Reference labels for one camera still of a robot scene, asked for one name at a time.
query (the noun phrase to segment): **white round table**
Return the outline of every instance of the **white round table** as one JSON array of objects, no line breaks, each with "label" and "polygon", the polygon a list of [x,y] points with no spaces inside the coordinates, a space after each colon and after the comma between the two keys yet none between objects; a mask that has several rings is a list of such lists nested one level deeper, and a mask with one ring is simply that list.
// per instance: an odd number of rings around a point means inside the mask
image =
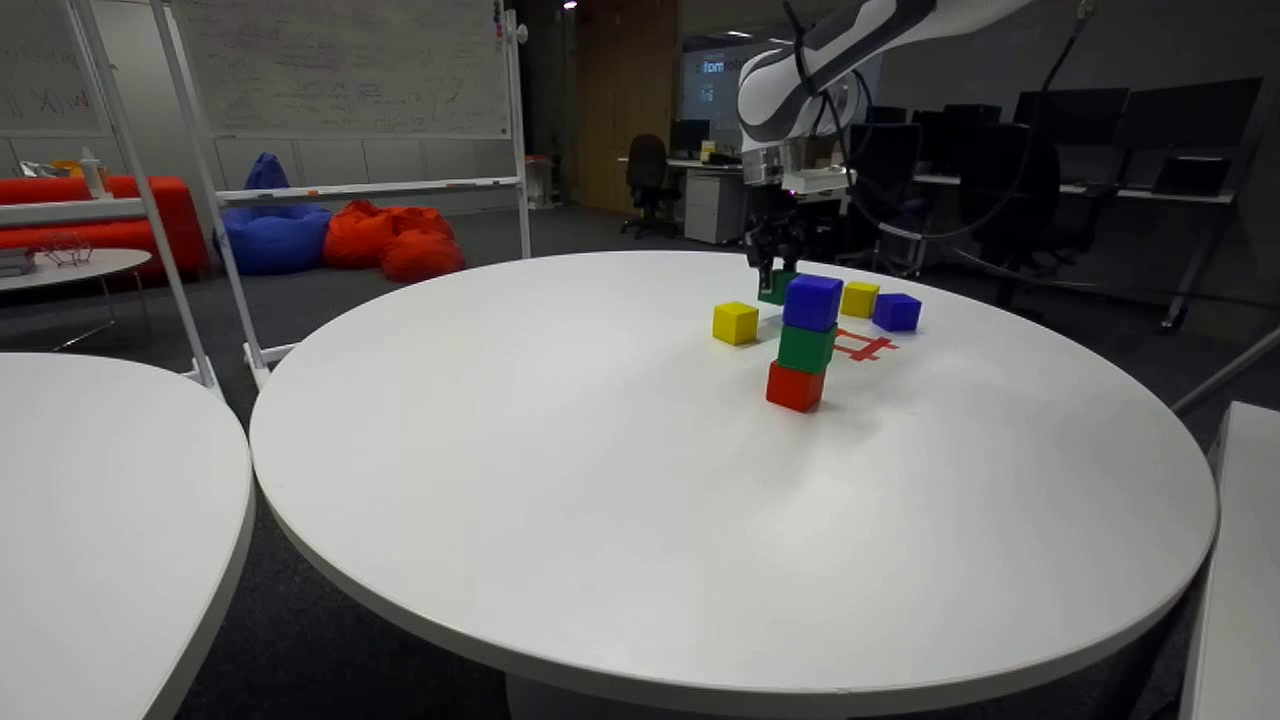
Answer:
[{"label": "white round table", "polygon": [[0,356],[0,715],[172,715],[241,579],[253,458],[199,382]]},{"label": "white round table", "polygon": [[1185,422],[1055,332],[884,284],[925,301],[925,336],[834,361],[817,417],[762,403],[776,310],[743,351],[708,332],[755,293],[741,254],[404,289],[279,365],[254,470],[396,625],[651,709],[948,709],[1151,628],[1214,534]]},{"label": "white round table", "polygon": [[59,263],[56,251],[36,251],[33,270],[0,275],[0,293],[33,293],[33,289],[122,275],[122,270],[142,269],[147,260],[152,260],[152,251],[139,251],[139,248],[90,248],[81,263]]}]

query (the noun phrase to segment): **red block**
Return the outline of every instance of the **red block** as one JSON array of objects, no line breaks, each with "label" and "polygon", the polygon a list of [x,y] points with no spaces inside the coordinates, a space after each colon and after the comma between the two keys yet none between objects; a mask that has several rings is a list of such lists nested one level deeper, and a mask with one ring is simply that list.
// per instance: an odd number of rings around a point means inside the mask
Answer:
[{"label": "red block", "polygon": [[817,412],[824,403],[824,377],[790,370],[771,365],[766,366],[766,403],[790,408],[790,412]]}]

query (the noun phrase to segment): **table leg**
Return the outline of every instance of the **table leg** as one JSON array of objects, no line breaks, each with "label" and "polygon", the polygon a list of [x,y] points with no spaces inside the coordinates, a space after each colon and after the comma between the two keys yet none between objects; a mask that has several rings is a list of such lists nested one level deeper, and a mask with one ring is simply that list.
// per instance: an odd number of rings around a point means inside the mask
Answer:
[{"label": "table leg", "polygon": [[1186,304],[1193,304],[1193,293],[1201,289],[1201,275],[1204,275],[1206,260],[1214,254],[1214,248],[1219,248],[1223,231],[1232,226],[1232,220],[1235,220],[1235,207],[1227,207],[1227,213],[1210,222],[1210,231],[1204,234],[1201,251],[1193,254],[1193,263],[1186,263],[1186,270],[1185,270],[1185,278],[1177,284],[1177,296],[1168,301],[1168,310],[1164,310],[1164,321],[1159,321],[1159,332],[1177,332],[1177,327],[1185,324]]}]

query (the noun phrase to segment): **blue block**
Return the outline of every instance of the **blue block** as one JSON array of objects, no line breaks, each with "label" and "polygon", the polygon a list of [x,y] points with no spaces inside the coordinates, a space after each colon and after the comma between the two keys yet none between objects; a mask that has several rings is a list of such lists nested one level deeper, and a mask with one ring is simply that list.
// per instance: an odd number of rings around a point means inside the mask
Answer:
[{"label": "blue block", "polygon": [[786,289],[786,327],[833,332],[841,324],[843,284],[828,275],[795,275]]},{"label": "blue block", "polygon": [[889,293],[881,296],[873,324],[894,336],[911,336],[918,332],[918,301],[903,293]]}]

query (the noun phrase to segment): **table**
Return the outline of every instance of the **table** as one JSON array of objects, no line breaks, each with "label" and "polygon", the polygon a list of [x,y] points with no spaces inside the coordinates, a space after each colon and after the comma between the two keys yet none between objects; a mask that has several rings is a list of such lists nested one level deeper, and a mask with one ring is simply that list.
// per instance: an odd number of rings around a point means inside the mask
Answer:
[{"label": "table", "polygon": [[415,284],[276,366],[260,486],[400,628],[648,709],[944,709],[1151,628],[1214,533],[1186,428],[1047,327],[884,284],[929,332],[833,365],[820,417],[762,403],[776,343],[710,338],[710,304],[755,293],[741,254]]},{"label": "table", "polygon": [[1280,689],[1273,672],[1280,660],[1280,412],[1232,403],[1219,428],[1214,477],[1223,526],[1201,590],[1201,618],[1193,631],[1193,660],[1185,682],[1185,720],[1269,715]]},{"label": "table", "polygon": [[[917,183],[925,183],[925,186],[958,186],[958,177],[917,170]],[[1108,186],[1083,186],[1083,183],[1058,183],[1058,190],[1063,194],[1108,194]],[[1206,260],[1214,254],[1227,222],[1235,220],[1235,190],[1185,194],[1185,190],[1151,190],[1151,186],[1114,186],[1110,194],[1123,200],[1123,202],[1177,202],[1177,207],[1214,207],[1219,213],[1214,226],[1204,234],[1204,242],[1186,260],[1177,293],[1168,296],[1159,327],[1177,332],[1180,321],[1186,314],[1193,293],[1201,289],[1201,275],[1204,275]]]},{"label": "table", "polygon": [[142,269],[147,260],[152,260],[152,251],[135,251],[135,248],[90,248],[83,263],[56,263],[51,251],[36,251],[33,270],[0,275],[0,293],[33,293],[33,289],[122,275],[122,270]]},{"label": "table", "polygon": [[172,715],[241,579],[253,464],[199,382],[0,356],[0,715]]}]

